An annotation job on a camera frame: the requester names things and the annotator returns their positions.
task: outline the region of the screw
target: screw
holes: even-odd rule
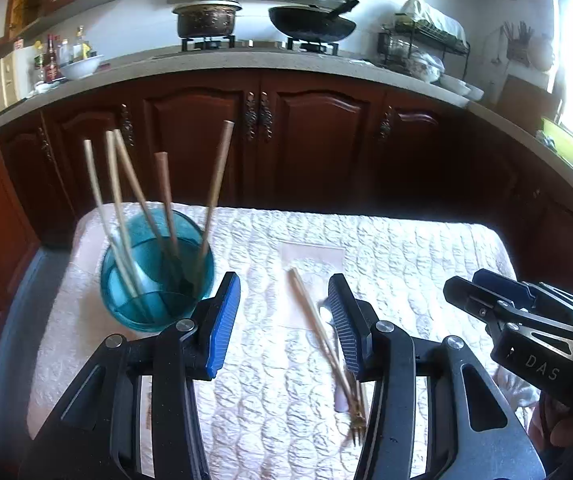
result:
[[[192,319],[180,319],[179,322],[177,322],[175,324],[175,328],[178,329],[179,332],[189,332],[190,330],[193,330],[193,327],[195,327],[195,323],[193,322]]]
[[[390,321],[378,321],[377,323],[375,323],[375,329],[378,330],[379,332],[393,332],[393,330],[395,329],[395,325],[393,323],[391,323]]]
[[[104,340],[104,344],[108,348],[117,348],[122,344],[122,336],[119,334],[111,334]]]
[[[447,337],[447,344],[454,350],[459,350],[465,345],[465,342],[462,341],[462,338],[458,337],[457,335],[450,335]]]

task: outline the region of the gas stove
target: gas stove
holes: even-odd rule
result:
[[[286,41],[237,40],[235,36],[220,38],[182,38],[182,52],[195,50],[225,50],[227,48],[263,48],[292,50],[294,52],[313,52],[337,56],[338,43],[308,43],[288,38]]]

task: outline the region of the cooking pot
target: cooking pot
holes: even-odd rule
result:
[[[242,9],[238,0],[196,0],[173,7],[178,15],[180,38],[231,36],[235,12]]]
[[[358,4],[357,0],[350,0],[331,12],[317,6],[271,7],[268,16],[271,23],[289,38],[310,43],[335,43],[355,30],[356,24],[340,18],[340,14]]]

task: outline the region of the stove burner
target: stove burner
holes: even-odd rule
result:
[[[229,48],[235,47],[235,36],[223,36],[224,40],[228,40]],[[182,52],[188,51],[188,42],[195,41],[193,38],[182,38]],[[193,44],[195,50],[217,50],[222,46],[221,40],[214,40],[213,38],[202,38],[202,41],[196,41]]]
[[[288,40],[286,40],[286,49],[287,50],[293,50],[293,42],[294,39],[293,38],[288,38]],[[328,53],[328,47],[331,47],[331,52],[330,54]],[[330,56],[337,56],[338,55],[338,49],[339,49],[340,45],[338,43],[300,43],[298,45],[298,49],[302,49],[305,50],[307,52],[316,52],[318,54],[329,54]]]

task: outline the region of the blue gripper pad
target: blue gripper pad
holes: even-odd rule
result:
[[[200,328],[200,346],[207,350],[206,374],[214,379],[217,371],[224,365],[240,304],[240,278],[235,272],[225,273],[220,287],[210,301],[212,303],[208,314]]]
[[[528,286],[488,269],[478,270],[473,275],[471,282],[474,285],[495,292],[507,300],[511,300],[518,309],[525,308],[530,310],[534,306],[535,296],[531,294]]]
[[[356,376],[363,376],[372,361],[371,326],[378,317],[369,303],[353,297],[344,274],[334,274],[330,278],[327,304],[333,314],[347,368]]]

